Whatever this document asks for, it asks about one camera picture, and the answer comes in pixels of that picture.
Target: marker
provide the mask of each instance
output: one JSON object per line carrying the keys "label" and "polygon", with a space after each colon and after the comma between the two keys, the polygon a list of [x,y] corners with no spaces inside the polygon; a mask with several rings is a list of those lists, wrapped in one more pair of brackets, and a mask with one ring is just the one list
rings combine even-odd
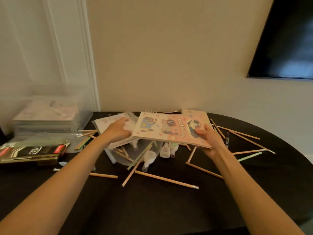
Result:
{"label": "marker", "polygon": [[228,148],[228,144],[229,144],[229,132],[226,133],[226,142],[225,145]]}

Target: red label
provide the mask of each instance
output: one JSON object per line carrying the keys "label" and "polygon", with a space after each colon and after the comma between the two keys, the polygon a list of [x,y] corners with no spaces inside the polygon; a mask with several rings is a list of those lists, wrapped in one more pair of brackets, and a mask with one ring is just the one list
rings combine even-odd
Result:
{"label": "red label", "polygon": [[4,154],[6,154],[7,151],[9,151],[10,148],[5,148],[0,152],[0,157],[3,156]]}
{"label": "red label", "polygon": [[63,147],[64,147],[64,144],[59,145],[59,146],[56,148],[56,150],[54,151],[54,153],[59,153]]}

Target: glue bottle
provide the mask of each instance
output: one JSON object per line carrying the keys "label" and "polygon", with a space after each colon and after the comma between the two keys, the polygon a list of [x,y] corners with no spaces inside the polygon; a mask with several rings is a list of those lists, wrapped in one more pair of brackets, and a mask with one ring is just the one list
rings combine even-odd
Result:
{"label": "glue bottle", "polygon": [[178,143],[170,142],[168,144],[168,146],[170,147],[170,150],[171,150],[171,158],[174,158],[175,157],[175,152],[178,149]]}
{"label": "glue bottle", "polygon": [[161,149],[160,157],[169,158],[170,155],[171,155],[171,150],[170,150],[170,147],[168,146],[168,143],[166,142]]}
{"label": "glue bottle", "polygon": [[131,146],[133,146],[134,151],[138,150],[137,143],[138,143],[138,140],[135,140],[135,141],[132,141],[132,142],[129,143]]}
{"label": "glue bottle", "polygon": [[156,159],[157,154],[154,151],[146,151],[143,155],[143,160],[145,161],[145,164],[142,167],[142,171],[146,172],[149,168],[149,165],[154,162]]}

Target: hand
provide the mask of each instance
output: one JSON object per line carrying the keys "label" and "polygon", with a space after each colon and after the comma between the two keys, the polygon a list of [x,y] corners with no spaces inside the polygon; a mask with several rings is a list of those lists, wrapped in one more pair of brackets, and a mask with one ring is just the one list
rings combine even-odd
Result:
{"label": "hand", "polygon": [[212,127],[207,124],[204,125],[205,130],[195,129],[195,132],[199,135],[204,136],[209,144],[211,144],[212,149],[202,148],[206,155],[209,156],[213,161],[219,155],[219,150],[227,149],[223,139],[218,132],[212,129]]}
{"label": "hand", "polygon": [[110,124],[109,127],[101,134],[105,135],[110,143],[121,141],[131,136],[131,131],[123,129],[125,122],[129,121],[129,118],[123,117],[114,123]]}

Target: black screen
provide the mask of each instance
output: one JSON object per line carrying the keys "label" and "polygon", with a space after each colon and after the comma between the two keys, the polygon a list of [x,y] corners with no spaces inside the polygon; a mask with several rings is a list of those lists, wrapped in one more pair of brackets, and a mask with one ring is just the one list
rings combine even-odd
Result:
{"label": "black screen", "polygon": [[274,0],[248,77],[313,79],[313,0]]}

